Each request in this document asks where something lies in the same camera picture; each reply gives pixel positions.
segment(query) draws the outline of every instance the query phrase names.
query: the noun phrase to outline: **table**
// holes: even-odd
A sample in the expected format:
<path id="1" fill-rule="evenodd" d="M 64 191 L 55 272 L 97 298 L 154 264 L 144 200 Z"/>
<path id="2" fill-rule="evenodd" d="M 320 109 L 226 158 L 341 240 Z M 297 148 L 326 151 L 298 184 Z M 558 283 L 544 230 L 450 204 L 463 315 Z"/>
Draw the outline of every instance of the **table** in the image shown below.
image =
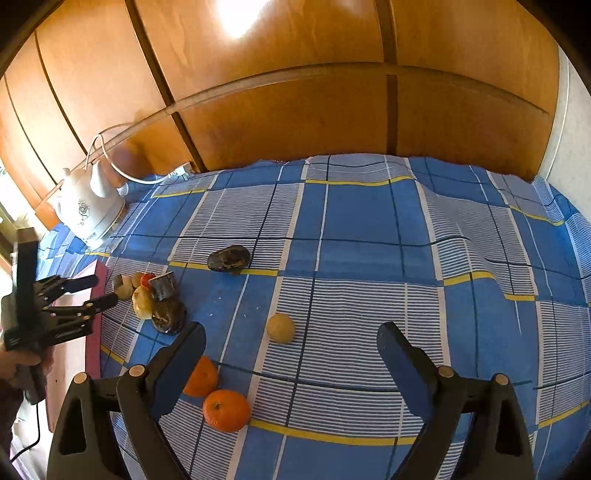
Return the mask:
<path id="1" fill-rule="evenodd" d="M 220 388 L 253 407 L 234 434 L 204 424 L 191 397 L 161 419 L 194 479 L 389 478 L 421 420 L 377 353 L 386 321 L 436 365 L 509 376 L 540 479 L 555 478 L 589 430 L 591 226 L 540 177 L 332 155 L 132 184 L 126 200 L 126 219 L 97 252 L 63 225 L 50 232 L 39 276 L 71 276 L 97 257 L 110 275 L 174 272 L 189 319 L 206 328 Z M 209 253 L 232 244 L 251 251 L 250 267 L 209 271 Z M 289 345 L 264 333 L 275 312 L 295 322 Z M 104 377 L 173 340 L 129 302 L 105 312 L 101 335 Z M 133 478 L 143 478 L 120 416 L 113 423 Z"/>

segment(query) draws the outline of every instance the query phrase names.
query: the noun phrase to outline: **tangerine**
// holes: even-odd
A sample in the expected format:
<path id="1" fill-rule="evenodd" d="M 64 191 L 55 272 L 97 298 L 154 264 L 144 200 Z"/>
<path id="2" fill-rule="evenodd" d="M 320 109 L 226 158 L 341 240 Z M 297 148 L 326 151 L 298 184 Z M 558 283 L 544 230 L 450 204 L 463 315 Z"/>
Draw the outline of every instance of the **tangerine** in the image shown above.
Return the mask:
<path id="1" fill-rule="evenodd" d="M 220 432 L 237 432 L 248 423 L 251 406 L 244 395 L 232 390 L 217 390 L 203 402 L 205 422 Z"/>
<path id="2" fill-rule="evenodd" d="M 207 397 L 217 388 L 217 368 L 206 356 L 202 356 L 195 365 L 183 393 L 191 397 Z"/>

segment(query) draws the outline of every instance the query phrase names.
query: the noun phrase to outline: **stone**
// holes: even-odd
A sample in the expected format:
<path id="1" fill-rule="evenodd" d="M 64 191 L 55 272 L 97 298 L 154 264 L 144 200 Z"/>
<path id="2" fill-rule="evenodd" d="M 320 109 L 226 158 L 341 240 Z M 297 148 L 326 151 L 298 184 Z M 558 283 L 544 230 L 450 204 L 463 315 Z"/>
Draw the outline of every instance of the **stone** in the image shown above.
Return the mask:
<path id="1" fill-rule="evenodd" d="M 157 301 L 152 314 L 154 328 L 166 335 L 176 335 L 187 321 L 187 307 L 175 299 L 170 298 Z"/>
<path id="2" fill-rule="evenodd" d="M 214 272 L 238 273 L 247 267 L 251 254 L 242 245 L 232 245 L 213 252 L 207 258 L 207 267 Z"/>

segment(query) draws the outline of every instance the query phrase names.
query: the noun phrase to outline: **dark rock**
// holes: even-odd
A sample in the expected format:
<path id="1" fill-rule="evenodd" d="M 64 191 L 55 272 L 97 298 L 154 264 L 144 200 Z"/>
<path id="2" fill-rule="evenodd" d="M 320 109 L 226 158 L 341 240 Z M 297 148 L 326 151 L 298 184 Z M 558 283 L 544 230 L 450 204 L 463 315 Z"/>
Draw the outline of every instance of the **dark rock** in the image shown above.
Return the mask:
<path id="1" fill-rule="evenodd" d="M 232 245 L 209 255 L 207 267 L 215 272 L 238 273 L 248 266 L 251 254 L 242 245 Z"/>
<path id="2" fill-rule="evenodd" d="M 174 272 L 166 272 L 148 280 L 154 300 L 162 301 L 174 297 L 178 292 Z"/>
<path id="3" fill-rule="evenodd" d="M 187 321 L 187 307 L 177 299 L 157 301 L 154 304 L 152 324 L 166 335 L 175 335 Z"/>

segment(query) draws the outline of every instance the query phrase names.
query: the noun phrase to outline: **power cord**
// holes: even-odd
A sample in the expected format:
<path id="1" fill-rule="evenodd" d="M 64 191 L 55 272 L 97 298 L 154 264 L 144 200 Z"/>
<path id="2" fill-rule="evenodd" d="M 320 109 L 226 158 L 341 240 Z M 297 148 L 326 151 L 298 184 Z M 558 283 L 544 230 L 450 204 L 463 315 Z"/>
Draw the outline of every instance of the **power cord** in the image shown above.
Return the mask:
<path id="1" fill-rule="evenodd" d="M 37 445 L 37 443 L 41 441 L 41 424 L 39 423 L 39 403 L 35 405 L 35 407 L 37 409 L 37 440 L 34 443 L 30 444 L 28 447 L 23 448 L 14 457 L 12 457 L 10 459 L 10 463 L 13 463 L 14 460 L 19 458 L 23 453 L 31 450 L 35 445 Z"/>
<path id="2" fill-rule="evenodd" d="M 106 160 L 112 165 L 112 167 L 115 169 L 115 171 L 117 173 L 119 173 L 119 175 L 125 177 L 128 180 L 131 181 L 135 181 L 137 183 L 142 183 L 144 185 L 156 185 L 157 183 L 160 183 L 164 180 L 166 180 L 168 178 L 168 176 L 164 176 L 162 178 L 159 178 L 157 180 L 140 180 L 140 179 L 136 179 L 135 177 L 132 177 L 131 175 L 127 175 L 124 171 L 122 171 L 117 165 L 115 165 L 111 159 L 109 158 L 109 156 L 107 155 L 107 151 L 105 150 L 105 139 L 103 137 L 103 134 L 96 134 L 95 137 L 92 139 L 92 143 L 90 144 L 90 148 L 88 149 L 88 153 L 86 154 L 86 162 L 84 163 L 84 169 L 86 170 L 88 168 L 88 158 L 90 157 L 90 153 L 92 152 L 93 148 L 95 147 L 95 141 L 96 139 L 100 140 L 100 146 L 101 149 L 103 151 L 103 155 L 105 156 Z"/>

